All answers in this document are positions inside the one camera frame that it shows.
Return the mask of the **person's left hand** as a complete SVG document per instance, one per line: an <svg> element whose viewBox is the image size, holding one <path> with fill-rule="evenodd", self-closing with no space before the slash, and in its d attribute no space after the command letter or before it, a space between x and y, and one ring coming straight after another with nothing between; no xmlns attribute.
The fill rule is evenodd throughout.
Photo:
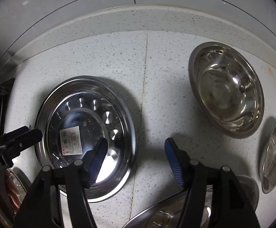
<svg viewBox="0 0 276 228"><path fill-rule="evenodd" d="M19 211L19 208L21 207L21 202L17 197L19 191L10 178L10 172L8 169L5 170L5 188L14 212L17 213Z"/></svg>

